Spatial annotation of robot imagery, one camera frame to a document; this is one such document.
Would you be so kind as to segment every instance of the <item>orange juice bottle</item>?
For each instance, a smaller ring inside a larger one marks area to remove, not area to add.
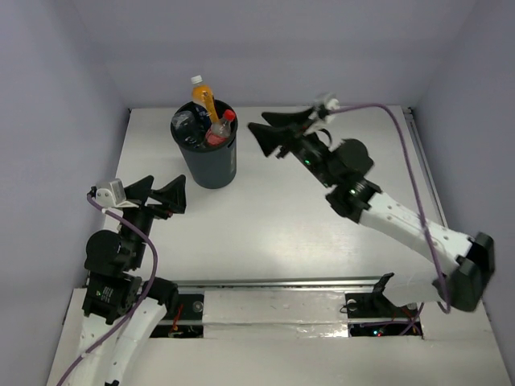
[[[202,125],[205,129],[209,129],[213,123],[219,121],[215,110],[215,97],[212,95],[211,88],[202,81],[202,76],[193,76],[192,84],[192,101],[196,105]]]

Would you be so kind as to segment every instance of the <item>red bottle cap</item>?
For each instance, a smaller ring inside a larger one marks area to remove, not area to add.
[[[232,110],[225,110],[224,112],[224,118],[230,122],[234,121],[234,118],[236,118],[236,114]]]

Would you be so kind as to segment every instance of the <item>transparent bottle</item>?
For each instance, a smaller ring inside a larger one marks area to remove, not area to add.
[[[206,144],[218,146],[231,136],[231,122],[236,118],[232,110],[225,110],[224,116],[217,123],[213,123],[206,133]]]
[[[192,101],[196,105],[196,111],[200,116],[202,126],[207,130],[213,123],[218,122],[218,115],[216,115],[215,110],[215,97],[211,88],[202,81],[202,76],[193,76],[192,84]]]

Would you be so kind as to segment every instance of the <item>white bottle cap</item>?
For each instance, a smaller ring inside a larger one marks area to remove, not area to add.
[[[193,84],[202,83],[202,76],[200,76],[200,75],[193,76],[192,77],[192,83]]]

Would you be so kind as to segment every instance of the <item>red wire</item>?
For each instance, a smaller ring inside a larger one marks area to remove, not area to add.
[[[177,330],[177,322],[179,321],[180,319],[180,314],[183,312],[183,307],[184,307],[184,304],[181,304],[179,306],[179,309],[177,310],[177,315],[174,317],[174,322],[173,324],[171,325],[171,330],[170,332],[175,332]]]

